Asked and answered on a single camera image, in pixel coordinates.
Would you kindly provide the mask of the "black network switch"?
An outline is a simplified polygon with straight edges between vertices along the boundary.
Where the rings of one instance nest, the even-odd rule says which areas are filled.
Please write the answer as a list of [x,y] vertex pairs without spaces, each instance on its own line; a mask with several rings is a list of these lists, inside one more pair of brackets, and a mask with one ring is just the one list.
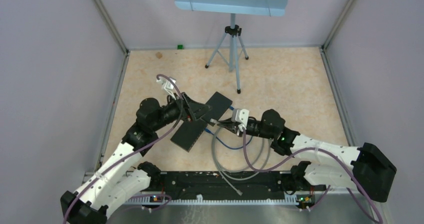
[[210,106],[211,110],[209,110],[201,119],[214,126],[215,124],[211,122],[211,119],[218,121],[230,108],[233,101],[216,91],[205,104]]

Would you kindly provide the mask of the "black mat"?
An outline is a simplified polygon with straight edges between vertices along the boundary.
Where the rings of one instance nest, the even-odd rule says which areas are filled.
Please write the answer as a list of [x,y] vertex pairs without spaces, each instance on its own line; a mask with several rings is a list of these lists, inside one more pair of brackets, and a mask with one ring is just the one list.
[[189,152],[201,134],[205,131],[207,123],[202,120],[185,121],[170,138],[171,142]]

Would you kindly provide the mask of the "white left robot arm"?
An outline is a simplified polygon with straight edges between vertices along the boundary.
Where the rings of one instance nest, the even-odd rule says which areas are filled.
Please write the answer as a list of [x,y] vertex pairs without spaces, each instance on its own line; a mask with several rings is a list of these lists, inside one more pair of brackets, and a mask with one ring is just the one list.
[[128,169],[138,163],[150,148],[164,137],[157,131],[179,121],[197,121],[212,109],[206,103],[192,100],[186,93],[167,96],[167,104],[155,98],[144,99],[136,112],[136,121],[127,130],[109,159],[87,182],[60,198],[64,224],[105,224],[113,213],[142,190],[154,191],[160,186],[159,170],[147,163],[130,176]]

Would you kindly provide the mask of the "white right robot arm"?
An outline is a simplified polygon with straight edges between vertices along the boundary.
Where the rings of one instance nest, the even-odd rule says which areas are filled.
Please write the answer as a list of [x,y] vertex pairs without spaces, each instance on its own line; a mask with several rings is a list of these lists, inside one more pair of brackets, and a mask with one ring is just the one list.
[[343,187],[358,190],[375,202],[387,202],[397,168],[376,145],[331,144],[289,129],[285,123],[274,109],[257,120],[240,108],[234,109],[230,118],[216,121],[239,137],[246,134],[271,140],[271,148],[281,156],[301,159],[291,169],[299,190],[319,185]]

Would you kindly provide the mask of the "small wooden cube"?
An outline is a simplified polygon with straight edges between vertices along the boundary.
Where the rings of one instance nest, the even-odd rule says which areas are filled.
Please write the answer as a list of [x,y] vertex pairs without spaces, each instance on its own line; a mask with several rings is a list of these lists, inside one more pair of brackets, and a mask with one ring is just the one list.
[[161,58],[163,57],[163,54],[162,54],[161,52],[157,52],[157,53],[156,53],[156,57],[157,57],[158,59],[161,59]]

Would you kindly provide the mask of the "light blue tripod stand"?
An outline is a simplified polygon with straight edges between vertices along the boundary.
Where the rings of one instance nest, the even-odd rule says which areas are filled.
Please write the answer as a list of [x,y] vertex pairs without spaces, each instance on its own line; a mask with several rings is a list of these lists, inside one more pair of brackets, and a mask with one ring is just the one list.
[[289,0],[174,0],[177,8],[186,11],[213,12],[230,15],[229,25],[224,28],[218,45],[213,50],[205,68],[209,68],[214,57],[221,55],[220,48],[226,38],[229,38],[229,58],[222,59],[228,65],[229,71],[236,76],[236,91],[241,93],[239,60],[248,60],[246,46],[242,38],[242,27],[236,23],[237,15],[282,17],[286,13]]

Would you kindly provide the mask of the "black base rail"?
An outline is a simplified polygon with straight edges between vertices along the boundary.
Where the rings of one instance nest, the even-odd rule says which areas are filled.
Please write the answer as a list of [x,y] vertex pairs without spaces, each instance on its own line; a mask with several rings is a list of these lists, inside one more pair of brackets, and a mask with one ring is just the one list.
[[206,201],[283,200],[289,194],[310,195],[325,191],[326,185],[310,185],[289,171],[235,173],[236,180],[223,178],[218,171],[162,172],[142,194],[167,194],[172,200],[194,200],[202,195]]

